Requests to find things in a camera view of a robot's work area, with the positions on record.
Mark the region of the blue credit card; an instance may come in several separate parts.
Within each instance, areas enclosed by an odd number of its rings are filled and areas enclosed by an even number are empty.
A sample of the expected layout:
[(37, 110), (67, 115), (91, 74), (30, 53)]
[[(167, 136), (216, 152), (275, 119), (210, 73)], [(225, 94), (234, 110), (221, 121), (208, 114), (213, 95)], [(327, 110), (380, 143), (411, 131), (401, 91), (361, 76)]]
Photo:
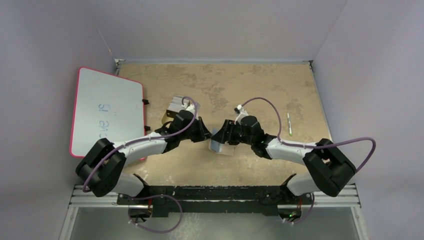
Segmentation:
[[(215, 135), (218, 132), (218, 130), (216, 128), (212, 129), (212, 136)], [(221, 153), (221, 143), (213, 140), (211, 138), (210, 140), (210, 144), (209, 144), (209, 149), (211, 151), (213, 151), (214, 153)]]

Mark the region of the beige leather card holder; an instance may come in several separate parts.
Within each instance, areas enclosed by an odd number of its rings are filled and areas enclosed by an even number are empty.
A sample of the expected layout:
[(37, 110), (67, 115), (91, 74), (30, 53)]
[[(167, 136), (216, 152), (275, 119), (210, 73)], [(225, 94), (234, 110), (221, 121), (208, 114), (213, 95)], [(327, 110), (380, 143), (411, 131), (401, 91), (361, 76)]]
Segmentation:
[(221, 153), (215, 153), (225, 156), (233, 156), (235, 153), (235, 146), (221, 143)]

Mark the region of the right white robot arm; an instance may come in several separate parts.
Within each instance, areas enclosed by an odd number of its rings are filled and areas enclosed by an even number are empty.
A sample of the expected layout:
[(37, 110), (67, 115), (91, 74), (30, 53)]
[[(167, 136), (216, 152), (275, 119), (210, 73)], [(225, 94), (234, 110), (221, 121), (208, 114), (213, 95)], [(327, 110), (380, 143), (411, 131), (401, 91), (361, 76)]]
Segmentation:
[(354, 164), (332, 142), (323, 138), (312, 148), (299, 142), (282, 144), (275, 135), (265, 133), (255, 116), (246, 116), (241, 121), (225, 120), (221, 129), (212, 138), (220, 144), (249, 145), (260, 158), (286, 160), (304, 165), (308, 172), (295, 174), (287, 179), (280, 196), (288, 204), (300, 195), (321, 191), (336, 197), (357, 173)]

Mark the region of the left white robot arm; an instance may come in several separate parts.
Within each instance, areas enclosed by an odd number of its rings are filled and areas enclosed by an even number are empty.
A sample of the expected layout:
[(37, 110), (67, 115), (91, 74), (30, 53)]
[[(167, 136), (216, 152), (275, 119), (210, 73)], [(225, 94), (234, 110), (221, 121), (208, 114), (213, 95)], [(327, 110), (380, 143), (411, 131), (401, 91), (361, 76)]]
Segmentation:
[(182, 141), (203, 142), (212, 137), (203, 119), (181, 110), (172, 121), (148, 135), (123, 142), (99, 139), (75, 169), (84, 183), (82, 191), (103, 197), (110, 192), (127, 195), (138, 205), (149, 199), (147, 183), (136, 174), (126, 174), (126, 165), (142, 158), (161, 155), (177, 148)]

